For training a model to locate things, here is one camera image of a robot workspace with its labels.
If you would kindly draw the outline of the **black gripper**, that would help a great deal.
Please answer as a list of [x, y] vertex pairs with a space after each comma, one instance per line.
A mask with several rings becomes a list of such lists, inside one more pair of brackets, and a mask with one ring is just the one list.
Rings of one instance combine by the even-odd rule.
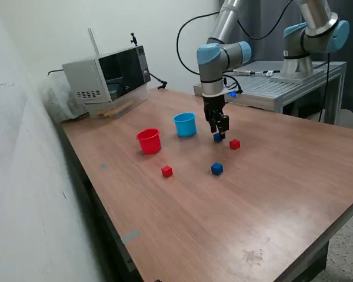
[[205, 118], [209, 119], [211, 132], [216, 133], [217, 131], [219, 131], [221, 139], [224, 139], [226, 131], [229, 130], [229, 116], [223, 114], [223, 108], [226, 104], [225, 96], [204, 96], [203, 102]]

